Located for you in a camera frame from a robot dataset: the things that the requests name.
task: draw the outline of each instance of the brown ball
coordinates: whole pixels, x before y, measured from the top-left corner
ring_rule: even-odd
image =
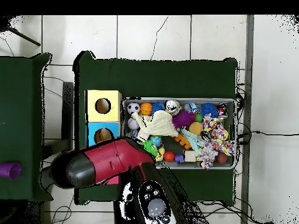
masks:
[[[152,104],[151,103],[143,103],[140,107],[141,113],[143,115],[150,115],[152,112]]]
[[[223,165],[227,162],[228,156],[225,153],[218,152],[217,160],[220,165]]]

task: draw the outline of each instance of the yellow toy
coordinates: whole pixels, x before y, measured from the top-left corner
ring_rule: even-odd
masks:
[[[165,154],[165,149],[164,148],[159,148],[158,149],[158,154],[156,156],[156,162],[163,161],[164,154]]]

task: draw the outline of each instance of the gray knob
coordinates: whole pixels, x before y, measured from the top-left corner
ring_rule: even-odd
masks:
[[[149,202],[147,208],[149,216],[154,218],[163,215],[166,206],[163,200],[155,198],[151,202]]]

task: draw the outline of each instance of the orange ball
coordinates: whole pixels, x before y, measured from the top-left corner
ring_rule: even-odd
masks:
[[[141,113],[143,115],[150,115],[152,112],[152,104],[151,103],[143,103],[140,107]]]

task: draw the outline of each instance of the white tile floor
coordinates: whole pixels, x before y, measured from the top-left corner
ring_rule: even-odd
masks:
[[[82,50],[92,51],[96,58],[128,58],[133,60],[223,60],[234,57],[240,68],[245,68],[246,15],[193,15],[190,47],[190,16],[23,16],[13,22],[20,32],[42,43],[41,47],[8,32],[0,33],[7,40],[15,56],[31,57],[40,52],[53,55],[51,66],[45,76],[73,82],[72,64]],[[12,56],[3,39],[0,39],[0,55]],[[240,73],[240,82],[245,72]],[[62,94],[62,83],[58,79],[45,78],[46,88]],[[51,92],[45,92],[47,138],[61,136],[61,100]],[[242,171],[242,164],[237,167]],[[53,201],[44,205],[43,222],[51,224],[54,211],[69,205],[73,190],[51,189]],[[241,197],[241,176],[237,178],[237,197]],[[236,200],[237,208],[241,207]],[[221,206],[202,206],[207,215]],[[72,202],[72,216],[63,224],[113,224],[111,202],[91,202],[78,206]],[[67,208],[61,208],[55,221],[66,217]],[[240,218],[227,209],[210,215],[211,224],[240,224]]]

